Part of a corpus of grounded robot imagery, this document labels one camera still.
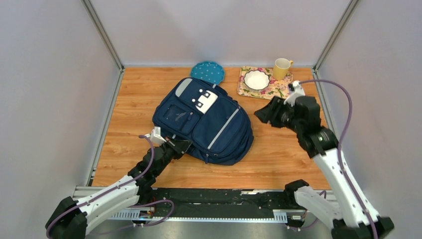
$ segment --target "navy blue backpack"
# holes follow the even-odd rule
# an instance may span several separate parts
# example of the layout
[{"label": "navy blue backpack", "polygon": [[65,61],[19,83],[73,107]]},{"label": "navy blue backpack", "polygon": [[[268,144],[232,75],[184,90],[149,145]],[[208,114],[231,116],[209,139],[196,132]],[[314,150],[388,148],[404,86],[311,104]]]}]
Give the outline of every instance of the navy blue backpack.
[{"label": "navy blue backpack", "polygon": [[157,107],[161,136],[193,141],[187,154],[205,163],[233,165],[253,142],[245,110],[227,92],[193,77],[182,79]]}]

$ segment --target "wooden tabletop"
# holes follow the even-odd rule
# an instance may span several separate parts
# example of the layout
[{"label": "wooden tabletop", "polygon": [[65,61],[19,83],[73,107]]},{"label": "wooden tabletop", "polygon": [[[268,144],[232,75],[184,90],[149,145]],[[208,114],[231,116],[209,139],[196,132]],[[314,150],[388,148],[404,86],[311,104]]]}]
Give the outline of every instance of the wooden tabletop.
[{"label": "wooden tabletop", "polygon": [[[108,186],[142,160],[149,148],[138,135],[154,127],[155,108],[190,68],[126,68],[95,173],[93,186]],[[309,68],[292,68],[294,80],[312,79]],[[233,166],[205,164],[184,155],[173,160],[154,187],[284,189],[304,179],[314,189],[329,189],[324,175],[299,146],[296,134],[286,128],[261,123],[253,113],[269,103],[237,94],[240,68],[225,68],[220,84],[248,113],[255,140],[247,155]],[[305,93],[318,99],[315,84],[304,84]]]}]

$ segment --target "backpack zipper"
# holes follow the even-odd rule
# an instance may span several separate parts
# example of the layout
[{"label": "backpack zipper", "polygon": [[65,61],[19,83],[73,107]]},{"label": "backpack zipper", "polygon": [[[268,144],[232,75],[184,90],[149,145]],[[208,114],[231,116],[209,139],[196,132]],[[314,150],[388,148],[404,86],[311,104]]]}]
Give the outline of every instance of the backpack zipper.
[{"label": "backpack zipper", "polygon": [[214,139],[211,141],[211,143],[208,145],[207,149],[210,150],[211,147],[214,145],[215,141],[217,141],[217,139],[220,137],[221,133],[224,131],[224,129],[228,126],[228,124],[230,123],[230,121],[234,118],[234,116],[237,114],[237,112],[239,112],[239,109],[236,109],[231,115],[230,117],[227,119],[227,121],[225,122],[225,124],[220,128],[220,130],[218,131],[217,135],[214,137]]},{"label": "backpack zipper", "polygon": [[194,114],[193,112],[190,112],[190,113],[189,113],[189,115],[188,115],[188,119],[187,119],[185,122],[183,122],[182,126],[180,127],[180,131],[182,131],[182,130],[183,130],[183,128],[185,127],[186,123],[192,119],[192,115],[193,115],[193,114]]}]

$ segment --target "floral placemat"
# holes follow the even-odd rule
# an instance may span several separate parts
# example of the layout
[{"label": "floral placemat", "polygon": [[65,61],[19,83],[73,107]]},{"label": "floral placemat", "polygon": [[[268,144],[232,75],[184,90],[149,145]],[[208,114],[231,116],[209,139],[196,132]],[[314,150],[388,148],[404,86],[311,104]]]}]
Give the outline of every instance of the floral placemat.
[{"label": "floral placemat", "polygon": [[[270,84],[267,88],[258,93],[253,93],[248,90],[245,85],[244,77],[249,71],[261,71],[269,76]],[[289,89],[287,85],[293,82],[293,75],[291,72],[288,72],[284,79],[278,81],[273,78],[273,69],[272,68],[261,68],[261,67],[252,67],[252,66],[242,66],[240,68],[239,83],[237,85],[237,93],[241,96],[249,96],[255,98],[263,99],[272,99],[274,95],[285,98],[289,95]]]}]

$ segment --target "cable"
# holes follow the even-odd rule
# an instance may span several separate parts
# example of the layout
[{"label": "cable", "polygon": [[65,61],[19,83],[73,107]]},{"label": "cable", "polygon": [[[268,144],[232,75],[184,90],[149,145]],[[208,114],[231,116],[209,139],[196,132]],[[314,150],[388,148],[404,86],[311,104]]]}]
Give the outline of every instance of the cable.
[{"label": "cable", "polygon": [[157,206],[156,205],[154,205],[154,212],[156,212],[157,211]]},{"label": "cable", "polygon": [[[321,192],[319,193],[319,195],[320,195],[320,196],[321,196],[322,194],[324,194],[324,199],[326,199],[326,198],[327,198],[327,191],[326,191],[326,190],[324,190],[324,191],[321,191]],[[310,225],[308,225],[308,226],[306,226],[306,227],[302,227],[302,228],[301,228],[301,230],[306,230],[306,229],[312,228],[313,226],[315,226],[315,225],[317,224],[317,222],[318,222],[318,218],[317,218],[317,219],[315,219],[315,220],[314,220],[314,222],[312,222]]]},{"label": "cable", "polygon": [[337,157],[338,157],[338,161],[339,161],[339,164],[340,164],[340,169],[343,172],[343,175],[346,178],[347,183],[349,184],[350,188],[353,191],[354,196],[356,197],[357,201],[359,202],[360,206],[363,209],[363,212],[365,213],[366,217],[368,218],[369,224],[371,225],[372,233],[374,235],[374,239],[378,239],[378,234],[377,234],[377,229],[375,228],[375,223],[372,220],[371,215],[369,214],[369,210],[366,208],[365,204],[363,203],[362,198],[360,198],[359,193],[357,192],[355,186],[353,185],[352,180],[350,179],[349,175],[347,174],[347,172],[344,168],[343,159],[341,157],[341,144],[343,143],[344,136],[346,135],[346,131],[349,128],[350,120],[352,119],[352,111],[353,111],[352,98],[350,97],[350,94],[346,90],[346,88],[344,88],[342,85],[340,85],[340,84],[338,84],[334,81],[308,80],[308,81],[301,81],[301,82],[299,82],[299,84],[305,84],[305,83],[309,83],[309,82],[329,83],[329,84],[332,84],[332,85],[339,87],[346,94],[347,100],[349,102],[349,113],[347,115],[346,124],[344,125],[343,131],[340,134],[340,139],[338,140]]},{"label": "cable", "polygon": [[143,207],[149,207],[149,206],[152,206],[152,205],[156,205],[156,204],[159,204],[159,203],[170,203],[172,205],[172,208],[170,209],[170,212],[165,217],[163,217],[162,219],[160,219],[160,220],[158,220],[156,222],[149,223],[149,224],[131,224],[131,225],[123,226],[123,227],[118,228],[116,230],[108,231],[108,232],[105,232],[105,233],[90,233],[90,234],[95,235],[95,236],[103,236],[103,235],[115,233],[115,232],[118,232],[118,231],[121,231],[121,230],[124,230],[124,229],[128,229],[128,228],[134,228],[134,227],[151,227],[151,226],[158,225],[158,224],[164,222],[165,220],[167,220],[170,217],[170,215],[174,212],[174,203],[173,203],[173,201],[168,200],[168,199],[164,199],[164,200],[159,200],[159,201],[156,201],[156,202],[153,202],[153,203],[144,204],[144,205],[130,206],[130,208],[143,208]]},{"label": "cable", "polygon": [[143,207],[149,207],[149,206],[152,206],[152,205],[155,205],[155,204],[158,204],[158,203],[170,203],[171,205],[172,205],[172,208],[170,209],[170,212],[165,216],[165,217],[163,217],[162,219],[160,219],[160,220],[158,220],[158,221],[156,221],[156,222],[153,222],[153,223],[148,223],[148,224],[144,224],[143,226],[144,227],[150,227],[150,226],[155,226],[155,225],[158,225],[158,224],[160,224],[160,223],[162,223],[162,222],[164,222],[165,220],[167,220],[169,217],[170,217],[170,215],[173,213],[173,211],[174,211],[174,203],[173,203],[173,201],[171,201],[171,200],[168,200],[168,199],[164,199],[164,200],[158,200],[158,201],[156,201],[156,202],[153,202],[153,203],[148,203],[148,204],[144,204],[144,205],[135,205],[135,206],[130,206],[130,208],[143,208]]},{"label": "cable", "polygon": [[46,230],[46,236],[47,236],[47,238],[49,238],[49,239],[51,239],[51,237],[50,237],[50,231],[51,231],[51,228],[59,221],[59,220],[61,220],[64,216],[66,216],[66,215],[68,215],[70,212],[72,212],[73,210],[75,210],[75,209],[78,209],[78,208],[81,208],[81,207],[83,207],[83,206],[86,206],[86,205],[88,205],[89,203],[92,203],[93,201],[95,201],[95,200],[97,200],[98,198],[100,198],[100,197],[102,197],[102,196],[104,196],[104,195],[106,195],[106,194],[108,194],[108,193],[110,193],[110,192],[112,192],[112,191],[114,191],[114,190],[116,190],[116,189],[118,189],[118,188],[120,188],[120,187],[123,187],[123,186],[125,186],[125,185],[127,185],[127,184],[129,184],[129,183],[131,183],[131,182],[133,182],[133,181],[135,181],[135,180],[137,180],[137,179],[139,179],[140,177],[142,177],[143,175],[145,175],[145,173],[149,170],[149,168],[151,167],[151,165],[152,165],[152,161],[154,161],[154,146],[152,145],[152,142],[151,142],[151,140],[150,139],[148,139],[146,136],[144,136],[144,135],[140,135],[139,136],[139,138],[144,138],[144,139],[146,139],[147,141],[148,141],[148,143],[149,143],[149,146],[150,146],[150,149],[151,149],[151,159],[149,160],[149,163],[148,163],[148,166],[146,167],[146,169],[141,173],[141,174],[139,174],[138,176],[136,176],[136,177],[134,177],[133,179],[130,179],[130,180],[128,180],[127,182],[124,182],[124,183],[121,183],[120,185],[118,185],[118,186],[115,186],[115,187],[113,187],[113,188],[109,188],[108,190],[106,190],[105,192],[102,192],[101,194],[98,194],[97,196],[95,196],[95,197],[93,197],[93,198],[91,198],[90,200],[88,200],[88,201],[86,201],[86,202],[84,202],[84,203],[81,203],[81,204],[79,204],[79,205],[76,205],[76,206],[74,206],[74,207],[71,207],[70,209],[68,209],[67,211],[65,211],[64,213],[62,213],[62,214],[60,214],[58,217],[56,217],[51,223],[50,223],[50,225],[48,225],[48,227],[47,227],[47,230]]},{"label": "cable", "polygon": [[150,214],[148,214],[148,213],[140,213],[140,214],[139,214],[139,217],[140,217],[140,218],[149,217],[149,216],[151,216],[151,215],[150,215]]}]

